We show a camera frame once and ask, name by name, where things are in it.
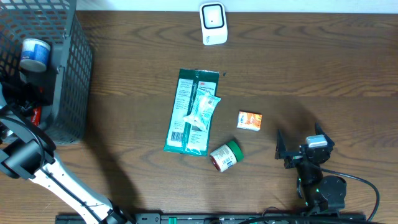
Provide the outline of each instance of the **barcode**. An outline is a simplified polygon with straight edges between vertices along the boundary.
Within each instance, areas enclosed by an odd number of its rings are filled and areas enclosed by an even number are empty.
[[[172,141],[181,142],[182,141],[182,135],[183,135],[183,133],[178,133],[178,132],[173,131],[172,132]]]

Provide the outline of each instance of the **white smart plug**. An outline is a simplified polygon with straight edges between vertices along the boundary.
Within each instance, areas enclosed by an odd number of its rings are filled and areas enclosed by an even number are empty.
[[[220,2],[204,3],[200,6],[200,23],[203,44],[225,43],[228,38],[224,5]]]

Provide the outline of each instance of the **red object in basket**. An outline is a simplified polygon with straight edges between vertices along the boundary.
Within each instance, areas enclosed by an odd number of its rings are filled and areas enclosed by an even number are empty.
[[[39,90],[40,90],[41,93],[43,93],[43,88],[42,87],[40,87]],[[42,115],[42,107],[40,106],[38,108],[33,109],[33,112],[35,113],[35,115],[32,116],[30,121],[34,125],[38,126],[40,124],[40,118],[41,118],[41,115]]]

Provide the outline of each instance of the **blue and white container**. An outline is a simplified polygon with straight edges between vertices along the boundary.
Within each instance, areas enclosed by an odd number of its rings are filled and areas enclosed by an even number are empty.
[[[19,65],[30,72],[45,72],[50,55],[50,45],[38,39],[25,39],[22,43]]]

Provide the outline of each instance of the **small orange box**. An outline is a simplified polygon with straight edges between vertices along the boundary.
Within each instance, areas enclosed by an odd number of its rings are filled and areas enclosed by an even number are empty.
[[[259,131],[261,127],[261,114],[240,111],[237,128]]]

